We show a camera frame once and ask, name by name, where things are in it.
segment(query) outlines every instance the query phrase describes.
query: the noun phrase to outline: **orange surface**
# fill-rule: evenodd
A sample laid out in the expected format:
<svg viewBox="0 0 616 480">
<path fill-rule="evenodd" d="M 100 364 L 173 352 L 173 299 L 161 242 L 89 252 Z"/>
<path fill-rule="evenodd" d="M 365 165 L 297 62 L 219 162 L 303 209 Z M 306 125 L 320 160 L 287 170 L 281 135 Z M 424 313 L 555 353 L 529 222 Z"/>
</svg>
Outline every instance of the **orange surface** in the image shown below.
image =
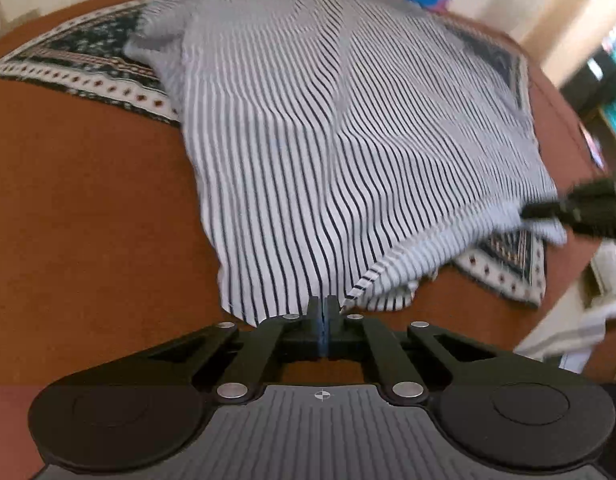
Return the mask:
<svg viewBox="0 0 616 480">
<path fill-rule="evenodd" d="M 0 40 L 0 56 L 64 20 L 123 1 L 92 0 L 27 23 Z M 558 187 L 594 176 L 578 119 L 534 66 L 531 100 Z M 564 248 L 549 248 L 538 311 L 447 268 L 422 285 L 411 308 L 381 316 L 395 328 L 425 319 L 512 349 L 596 247 L 570 237 Z M 177 129 L 0 80 L 0 480 L 27 478 L 41 466 L 25 428 L 40 385 L 226 319 L 216 273 Z M 360 380 L 357 367 L 319 366 L 296 365 L 288 374 Z"/>
</svg>

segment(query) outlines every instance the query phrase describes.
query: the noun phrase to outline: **silver rivet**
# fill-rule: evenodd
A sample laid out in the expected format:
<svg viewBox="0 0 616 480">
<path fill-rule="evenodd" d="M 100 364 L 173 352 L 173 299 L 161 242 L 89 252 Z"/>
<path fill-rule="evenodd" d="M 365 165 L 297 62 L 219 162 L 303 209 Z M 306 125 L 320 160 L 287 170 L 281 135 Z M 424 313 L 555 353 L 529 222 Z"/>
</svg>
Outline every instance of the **silver rivet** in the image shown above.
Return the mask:
<svg viewBox="0 0 616 480">
<path fill-rule="evenodd" d="M 419 397 L 424 392 L 424 387 L 419 383 L 405 381 L 395 384 L 392 391 L 400 397 Z"/>
<path fill-rule="evenodd" d="M 219 397 L 224 399 L 238 399 L 248 393 L 248 389 L 241 383 L 225 383 L 217 388 Z"/>
</svg>

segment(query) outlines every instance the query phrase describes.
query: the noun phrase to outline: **ribbed grip surface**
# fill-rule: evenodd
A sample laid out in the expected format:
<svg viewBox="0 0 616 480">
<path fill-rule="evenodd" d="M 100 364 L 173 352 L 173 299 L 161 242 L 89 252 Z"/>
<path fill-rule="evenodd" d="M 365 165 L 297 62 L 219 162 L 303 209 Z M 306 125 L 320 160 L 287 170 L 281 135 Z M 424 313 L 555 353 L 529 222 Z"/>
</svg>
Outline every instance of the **ribbed grip surface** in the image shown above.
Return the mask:
<svg viewBox="0 0 616 480">
<path fill-rule="evenodd" d="M 489 468 L 451 446 L 423 409 L 391 406 L 374 386 L 362 384 L 323 389 L 269 386 L 254 402 L 217 410 L 196 441 L 151 468 L 88 476 L 50 466 L 38 480 L 545 478 L 602 480 L 604 476 L 592 466 L 552 476 Z"/>
</svg>

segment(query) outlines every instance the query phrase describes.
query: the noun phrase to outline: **white striped fabric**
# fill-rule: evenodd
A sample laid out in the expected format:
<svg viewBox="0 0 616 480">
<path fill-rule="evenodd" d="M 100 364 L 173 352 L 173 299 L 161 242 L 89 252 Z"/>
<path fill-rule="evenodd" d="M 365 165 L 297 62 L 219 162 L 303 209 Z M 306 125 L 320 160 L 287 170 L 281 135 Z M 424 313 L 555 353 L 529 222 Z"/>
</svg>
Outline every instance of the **white striped fabric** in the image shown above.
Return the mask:
<svg viewBox="0 0 616 480">
<path fill-rule="evenodd" d="M 402 309 L 556 194 L 530 112 L 412 4 L 154 0 L 126 53 L 179 110 L 222 307 L 252 325 L 328 294 Z"/>
</svg>

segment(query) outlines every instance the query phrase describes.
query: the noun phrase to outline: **folded cloth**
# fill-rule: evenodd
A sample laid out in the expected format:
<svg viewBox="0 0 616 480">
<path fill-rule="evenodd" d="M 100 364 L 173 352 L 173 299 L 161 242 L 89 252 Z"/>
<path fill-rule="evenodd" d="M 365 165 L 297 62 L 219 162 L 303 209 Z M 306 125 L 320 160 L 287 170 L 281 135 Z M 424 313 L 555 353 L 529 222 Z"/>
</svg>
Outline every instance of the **folded cloth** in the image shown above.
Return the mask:
<svg viewBox="0 0 616 480">
<path fill-rule="evenodd" d="M 613 319 L 616 319 L 616 292 L 593 298 L 589 308 L 582 308 L 577 301 L 560 301 L 517 345 L 515 352 L 543 360 L 592 349 L 603 341 L 606 322 Z"/>
<path fill-rule="evenodd" d="M 529 109 L 401 0 L 153 0 L 125 48 L 179 112 L 219 258 L 250 324 L 310 296 L 398 310 L 419 278 L 553 198 Z"/>
</svg>

